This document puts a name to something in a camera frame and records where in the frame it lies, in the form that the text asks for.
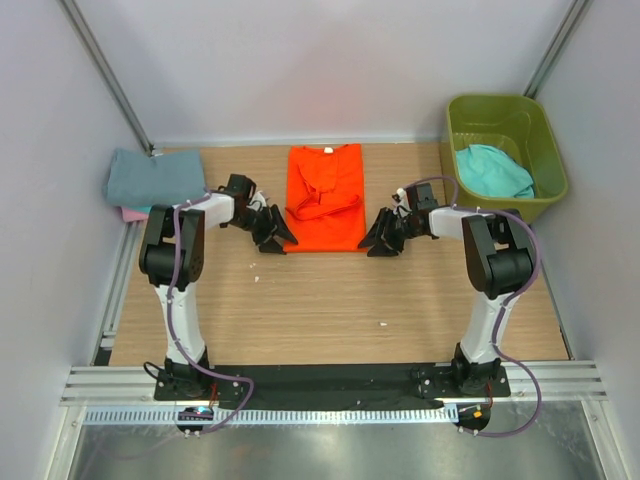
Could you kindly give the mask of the orange t-shirt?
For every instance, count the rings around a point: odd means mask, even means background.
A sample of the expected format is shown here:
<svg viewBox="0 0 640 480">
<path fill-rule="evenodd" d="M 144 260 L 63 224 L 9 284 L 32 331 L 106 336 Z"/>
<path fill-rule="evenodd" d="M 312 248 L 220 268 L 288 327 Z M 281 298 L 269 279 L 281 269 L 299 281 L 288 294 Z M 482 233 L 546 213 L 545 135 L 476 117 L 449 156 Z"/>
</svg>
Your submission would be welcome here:
<svg viewBox="0 0 640 480">
<path fill-rule="evenodd" d="M 366 233 L 361 146 L 293 147 L 285 220 L 297 239 L 285 243 L 287 253 L 360 252 Z"/>
</svg>

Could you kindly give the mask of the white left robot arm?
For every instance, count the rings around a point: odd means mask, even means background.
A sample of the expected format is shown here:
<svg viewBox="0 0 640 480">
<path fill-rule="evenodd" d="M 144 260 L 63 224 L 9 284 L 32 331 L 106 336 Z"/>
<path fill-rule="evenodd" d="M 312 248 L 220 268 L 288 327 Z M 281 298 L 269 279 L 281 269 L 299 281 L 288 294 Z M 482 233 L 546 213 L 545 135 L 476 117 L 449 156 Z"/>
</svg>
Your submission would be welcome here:
<svg viewBox="0 0 640 480">
<path fill-rule="evenodd" d="M 229 225 L 249 233 L 262 253 L 282 254 L 285 241 L 298 243 L 278 207 L 245 175 L 232 174 L 226 185 L 201 198 L 151 208 L 139 268 L 160 301 L 167 333 L 164 365 L 152 375 L 156 400 L 199 400 L 222 378 L 209 364 L 196 287 L 204 269 L 206 231 Z"/>
</svg>

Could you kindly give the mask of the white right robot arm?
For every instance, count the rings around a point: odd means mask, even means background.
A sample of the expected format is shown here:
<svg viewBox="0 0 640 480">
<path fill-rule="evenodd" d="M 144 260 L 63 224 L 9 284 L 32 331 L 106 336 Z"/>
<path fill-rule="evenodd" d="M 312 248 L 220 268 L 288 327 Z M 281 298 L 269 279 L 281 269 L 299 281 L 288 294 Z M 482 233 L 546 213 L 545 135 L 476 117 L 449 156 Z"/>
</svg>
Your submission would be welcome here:
<svg viewBox="0 0 640 480">
<path fill-rule="evenodd" d="M 370 257 L 396 257 L 408 240 L 423 236 L 461 241 L 476 292 L 471 319 L 449 365 L 416 371 L 418 390 L 425 397 L 498 391 L 509 358 L 501 348 L 504 329 L 540 269 L 535 235 L 517 211 L 439 204 L 428 179 L 398 189 L 393 200 L 367 228 L 360 196 L 312 191 L 275 216 L 276 234 L 288 251 L 363 250 Z"/>
</svg>

